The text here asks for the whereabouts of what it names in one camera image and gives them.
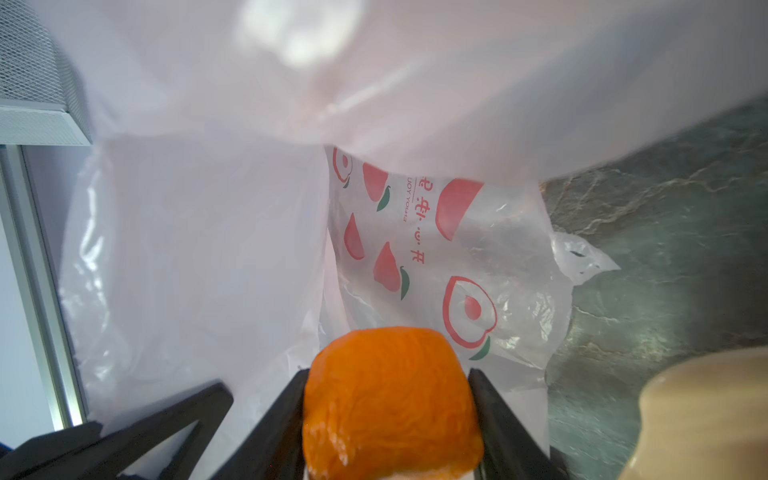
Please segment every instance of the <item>plastic bag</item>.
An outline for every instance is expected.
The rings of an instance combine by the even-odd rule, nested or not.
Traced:
[[[480,290],[504,313],[481,359],[470,360],[485,343],[465,351],[446,335],[509,388],[545,447],[542,369],[564,335],[571,285],[610,265],[551,232],[536,181],[624,155],[768,85],[761,0],[31,3],[86,80],[99,138],[60,281],[90,418],[107,433],[222,379],[235,404],[195,478],[345,330],[440,328],[435,299],[457,276],[471,282],[453,283],[465,298],[451,297],[449,317],[480,314],[456,337],[474,345],[491,329]],[[359,222],[392,237],[413,288],[400,300],[399,268],[399,292],[387,290],[394,274],[376,282],[340,243],[351,213],[378,208],[384,193],[355,190],[364,206],[336,198],[343,184],[329,190],[339,179],[323,144],[397,182],[392,204]],[[452,239],[437,223],[424,234],[423,265],[409,259],[421,246],[412,223],[436,210],[411,204],[391,228],[373,216],[405,201],[409,177],[394,174],[440,191],[457,177],[485,182]],[[364,242],[360,225],[372,269],[383,245]],[[464,273],[452,273],[453,257]],[[434,273],[419,271],[435,258]]]

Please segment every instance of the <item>red peach graphic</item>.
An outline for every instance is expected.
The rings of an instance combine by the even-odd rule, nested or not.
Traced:
[[[365,250],[362,249],[362,241],[360,241],[360,232],[357,231],[357,222],[355,222],[355,214],[349,218],[349,223],[344,230],[344,245],[346,251],[355,260],[362,260],[366,256]]]
[[[493,325],[491,326],[491,328],[484,331],[482,334],[482,338],[480,340],[477,340],[476,342],[469,342],[468,340],[464,340],[458,334],[458,332],[456,332],[456,329],[453,328],[453,325],[451,324],[451,312],[450,312],[451,297],[453,296],[453,290],[456,287],[456,282],[467,282],[478,287],[488,298],[488,302],[491,304],[491,307],[493,308]],[[474,303],[478,304],[477,309],[475,309],[474,305],[468,308],[468,304],[470,304],[469,300],[474,300]],[[472,316],[475,313],[477,313],[477,316],[473,320],[478,319],[480,317],[480,314],[482,313],[482,311],[480,310],[480,305],[478,301],[470,296],[467,296],[467,298],[465,299],[464,309],[465,309],[465,313],[467,314],[467,317],[469,317],[470,319],[473,319]],[[448,286],[445,287],[445,296],[442,298],[442,319],[443,319],[443,322],[445,323],[445,329],[448,330],[448,334],[451,336],[454,342],[458,343],[459,345],[465,348],[475,349],[480,345],[482,345],[483,342],[485,342],[485,339],[488,337],[488,334],[494,328],[496,328],[496,324],[498,323],[498,314],[496,313],[496,305],[493,304],[491,297],[488,296],[488,293],[486,293],[481,286],[479,286],[476,282],[473,282],[469,278],[466,278],[463,276],[452,276],[451,279],[448,281]],[[472,357],[471,359],[480,359],[483,356],[485,356],[485,354],[487,354],[488,352],[485,347],[483,347],[483,350],[486,350],[486,351],[483,352],[482,356]]]
[[[398,271],[397,261],[392,254],[389,242],[384,243],[382,251],[379,252],[379,258],[376,259],[376,263],[373,265],[373,279],[381,283],[390,292],[400,290],[400,300],[406,297],[408,290],[411,288],[411,277],[403,267],[400,267]]]
[[[352,174],[352,169],[350,168],[346,174],[342,175],[342,173],[339,171],[339,164],[336,162],[336,154],[338,153],[339,149],[334,147],[333,148],[333,170],[336,172],[336,176],[339,178],[339,181],[344,184],[344,188],[349,185],[349,175]],[[342,154],[342,167],[344,170],[349,166],[349,158],[345,154]]]
[[[362,164],[362,179],[366,183],[368,198],[372,201],[378,202],[381,200],[386,188],[387,178],[389,178],[389,174],[384,170],[376,168],[368,162]]]
[[[482,308],[480,302],[475,300],[474,297],[467,295],[464,299],[464,313],[467,314],[467,318],[470,320],[477,320],[482,315]]]
[[[482,186],[482,182],[456,178],[445,185],[445,188],[440,192],[437,211],[435,212],[435,224],[448,241],[453,240],[458,225]]]
[[[373,265],[373,279],[381,283],[390,292],[400,290],[400,272],[397,270],[397,261],[389,247],[389,242],[384,243],[379,258]]]

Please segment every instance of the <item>white wall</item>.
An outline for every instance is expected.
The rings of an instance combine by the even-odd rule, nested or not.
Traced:
[[[61,264],[64,228],[78,173],[91,147],[24,147],[54,275]]]
[[[61,262],[72,191],[90,152],[90,147],[24,148],[54,274]],[[0,225],[0,442],[16,448],[53,428],[5,229]]]
[[[16,448],[53,431],[5,228],[0,223],[0,442]]]

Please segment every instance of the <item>metal frame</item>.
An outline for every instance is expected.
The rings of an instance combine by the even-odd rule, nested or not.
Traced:
[[[56,115],[59,117],[68,127],[67,133],[71,135],[74,142],[71,143],[59,143],[51,138],[51,135],[44,130],[36,130],[33,136],[28,134],[13,135],[3,134],[0,132],[0,143],[4,141],[17,142],[21,141],[27,145],[62,145],[62,146],[82,146],[90,145],[91,141],[88,140],[88,136],[85,134],[84,128],[78,123],[73,114],[68,111],[67,105],[64,104],[52,104],[40,101],[20,101],[12,100],[10,98],[0,98],[0,121],[4,116],[26,113],[26,114],[42,114],[42,115]]]
[[[85,419],[77,369],[56,294],[35,196],[22,149],[5,146],[0,155],[0,217],[11,251],[18,289],[57,430]]]

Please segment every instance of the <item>metal mesh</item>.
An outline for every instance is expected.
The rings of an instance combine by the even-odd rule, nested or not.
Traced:
[[[22,0],[0,0],[0,98],[66,103],[56,48]]]
[[[80,81],[77,72],[70,66],[67,58],[58,49],[57,52],[58,73],[61,79],[61,89],[64,92],[67,111],[74,118],[75,123],[83,131],[83,134],[90,140],[91,123],[88,117],[83,83]]]

